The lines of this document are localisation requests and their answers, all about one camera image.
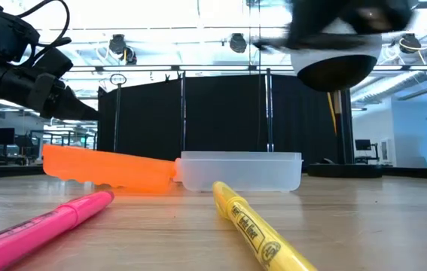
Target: highlighter cap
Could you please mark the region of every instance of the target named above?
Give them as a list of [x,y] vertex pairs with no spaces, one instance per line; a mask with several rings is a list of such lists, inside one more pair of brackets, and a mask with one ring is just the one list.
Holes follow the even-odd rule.
[[114,194],[111,191],[100,191],[78,199],[70,200],[58,208],[66,206],[75,210],[77,219],[73,227],[76,227],[95,215],[97,212],[103,210],[113,201],[113,199]]
[[235,193],[227,184],[222,181],[216,181],[212,185],[213,196],[215,197],[216,210],[223,218],[228,217],[228,204],[234,201],[243,201],[247,203],[239,194]]

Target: desk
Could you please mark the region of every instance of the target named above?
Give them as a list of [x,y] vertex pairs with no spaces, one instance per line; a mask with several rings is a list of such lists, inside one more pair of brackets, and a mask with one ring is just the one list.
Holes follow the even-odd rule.
[[[0,230],[93,192],[45,175],[0,178]],[[242,193],[320,270],[427,270],[427,180],[304,176],[295,193]],[[12,270],[260,271],[210,193],[117,195]]]
[[369,161],[377,161],[377,163],[379,163],[379,157],[354,157],[354,163],[358,164],[369,164]]

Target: computer monitor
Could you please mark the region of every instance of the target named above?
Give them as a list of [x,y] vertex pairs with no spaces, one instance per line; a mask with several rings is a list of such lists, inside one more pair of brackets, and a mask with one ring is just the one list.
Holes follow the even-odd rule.
[[372,151],[372,145],[370,139],[356,139],[355,149],[357,151]]
[[14,128],[0,128],[0,145],[14,144]]

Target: clear plastic container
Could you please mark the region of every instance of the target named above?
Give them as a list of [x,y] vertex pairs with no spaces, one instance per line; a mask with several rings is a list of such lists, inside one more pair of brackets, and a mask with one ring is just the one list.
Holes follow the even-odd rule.
[[185,151],[175,167],[175,181],[192,191],[223,181],[238,191],[288,192],[300,186],[302,154]]

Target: highlighter label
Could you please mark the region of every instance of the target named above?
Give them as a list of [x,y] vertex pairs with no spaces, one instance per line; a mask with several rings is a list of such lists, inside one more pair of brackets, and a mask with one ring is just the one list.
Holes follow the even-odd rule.
[[237,206],[233,206],[232,215],[236,218],[236,225],[242,230],[243,235],[250,241],[255,252],[260,251],[265,235],[257,224]]
[[3,238],[8,237],[8,236],[12,236],[12,235],[20,233],[24,230],[27,230],[31,227],[34,227],[35,225],[41,223],[46,218],[49,218],[55,214],[56,214],[55,211],[48,212],[46,214],[39,215],[38,217],[35,217],[35,218],[30,219],[28,221],[24,221],[23,223],[18,224],[16,226],[12,226],[10,228],[2,230],[2,231],[0,231],[0,239],[3,239]]
[[264,245],[264,247],[261,249],[261,264],[265,268],[270,267],[270,261],[275,257],[277,252],[279,252],[281,247],[282,246],[275,241],[268,242]]

